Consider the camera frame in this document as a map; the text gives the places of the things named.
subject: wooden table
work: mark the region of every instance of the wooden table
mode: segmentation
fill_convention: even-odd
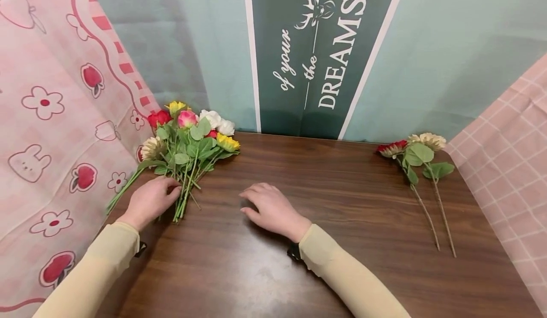
[[[286,255],[287,240],[248,222],[237,194],[255,182],[277,186],[293,206],[366,265],[413,318],[540,318],[541,314],[459,173],[440,182],[458,258],[433,189],[418,191],[439,233],[398,167],[375,145],[237,133],[242,153],[200,182],[179,225],[172,213],[148,227],[146,253],[108,294],[98,317],[352,317],[328,286]],[[439,153],[439,160],[450,160]],[[143,174],[131,193],[154,177]]]

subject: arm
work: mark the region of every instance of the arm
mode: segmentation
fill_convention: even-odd
[[[357,318],[410,318],[399,301],[363,264],[343,250],[323,229],[294,210],[274,186],[254,184],[240,194],[258,212],[241,211],[260,227],[299,244],[307,267],[338,294]]]
[[[177,187],[168,193],[170,186]],[[125,214],[103,229],[33,317],[95,317],[108,290],[138,252],[138,232],[167,210],[179,195],[179,183],[164,176],[137,189]]]
[[[338,294],[357,318],[410,318],[389,290],[318,225],[299,243],[307,267]]]
[[[129,267],[138,246],[138,232],[133,227],[119,222],[107,225],[34,317],[94,317],[112,284]]]

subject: dark green banner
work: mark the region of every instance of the dark green banner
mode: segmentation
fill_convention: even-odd
[[[338,138],[391,1],[252,0],[262,132]]]

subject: pink checkered backdrop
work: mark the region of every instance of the pink checkered backdrop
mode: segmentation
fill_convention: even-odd
[[[547,318],[547,55],[447,146]]]
[[[0,315],[83,256],[157,110],[96,0],[0,0]]]

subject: deer head illustration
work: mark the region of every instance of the deer head illustration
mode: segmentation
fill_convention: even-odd
[[[304,20],[300,22],[301,25],[294,26],[294,28],[298,30],[306,28],[310,20],[311,26],[315,26],[317,20],[330,18],[334,14],[334,8],[336,7],[332,0],[326,1],[322,5],[319,4],[319,0],[313,0],[313,2],[312,0],[306,0],[306,4],[303,6],[310,9],[311,12],[302,14]]]

